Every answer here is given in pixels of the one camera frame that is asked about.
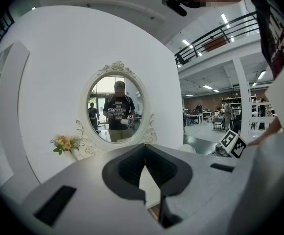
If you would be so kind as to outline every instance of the metal railing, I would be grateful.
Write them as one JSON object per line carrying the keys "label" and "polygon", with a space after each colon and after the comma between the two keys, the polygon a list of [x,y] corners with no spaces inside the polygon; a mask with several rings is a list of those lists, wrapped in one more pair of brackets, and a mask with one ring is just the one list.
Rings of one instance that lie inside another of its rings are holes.
{"label": "metal railing", "polygon": [[184,65],[190,62],[191,59],[198,58],[203,52],[208,52],[212,50],[212,48],[230,43],[231,37],[236,40],[236,38],[240,38],[244,34],[257,31],[258,29],[256,12],[233,19],[206,33],[177,52],[175,54],[176,65]]}

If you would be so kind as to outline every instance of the ornate mirror frame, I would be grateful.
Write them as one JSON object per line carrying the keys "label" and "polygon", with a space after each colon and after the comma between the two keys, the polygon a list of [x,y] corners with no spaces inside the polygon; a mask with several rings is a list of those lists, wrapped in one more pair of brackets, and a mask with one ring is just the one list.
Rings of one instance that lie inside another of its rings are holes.
{"label": "ornate mirror frame", "polygon": [[[121,75],[125,78],[131,79],[131,81],[133,81],[137,86],[143,100],[142,122],[137,132],[130,138],[130,140],[120,143],[111,143],[102,139],[97,133],[95,133],[88,118],[89,96],[94,85],[102,78],[110,75]],[[80,119],[76,121],[78,124],[78,131],[80,131],[81,134],[79,136],[80,155],[85,158],[138,143],[156,143],[156,133],[151,125],[153,121],[153,114],[151,114],[150,109],[147,91],[141,80],[130,70],[129,67],[125,68],[121,61],[114,62],[110,66],[105,65],[103,69],[93,75],[82,92],[79,111]]]}

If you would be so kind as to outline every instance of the white curved wall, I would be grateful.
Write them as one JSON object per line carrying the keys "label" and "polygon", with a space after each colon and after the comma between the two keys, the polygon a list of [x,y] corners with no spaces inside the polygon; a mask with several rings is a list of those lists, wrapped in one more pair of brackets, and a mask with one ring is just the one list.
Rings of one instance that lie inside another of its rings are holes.
{"label": "white curved wall", "polygon": [[22,16],[0,50],[20,40],[29,50],[19,93],[28,160],[42,183],[67,166],[52,152],[55,134],[75,135],[82,90],[106,64],[121,60],[145,85],[158,144],[183,143],[181,94],[174,55],[154,37],[110,14],[81,7],[41,7]]}

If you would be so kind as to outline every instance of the black t-shirt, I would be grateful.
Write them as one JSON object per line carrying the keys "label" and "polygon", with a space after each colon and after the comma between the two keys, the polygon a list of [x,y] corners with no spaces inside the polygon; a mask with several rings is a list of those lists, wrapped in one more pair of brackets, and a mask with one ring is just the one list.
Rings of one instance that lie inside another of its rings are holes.
{"label": "black t-shirt", "polygon": [[261,49],[274,79],[284,68],[284,0],[251,0],[256,8]]}
{"label": "black t-shirt", "polygon": [[96,108],[89,108],[88,109],[88,112],[89,112],[89,118],[95,118],[96,116],[96,113],[97,113],[97,109]]}
{"label": "black t-shirt", "polygon": [[108,108],[115,110],[114,116],[109,120],[110,130],[127,130],[127,125],[121,124],[122,119],[127,119],[130,111],[135,110],[133,101],[129,96],[116,97],[114,94],[105,100],[104,111]]}

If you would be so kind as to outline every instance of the white vase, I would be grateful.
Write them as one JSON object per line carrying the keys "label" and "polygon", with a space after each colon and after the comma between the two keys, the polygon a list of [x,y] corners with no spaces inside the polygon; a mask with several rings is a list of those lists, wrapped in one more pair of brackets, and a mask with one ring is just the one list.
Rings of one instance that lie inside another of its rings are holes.
{"label": "white vase", "polygon": [[76,159],[73,157],[70,151],[64,151],[64,154],[65,154],[68,164],[71,165],[76,161]]}

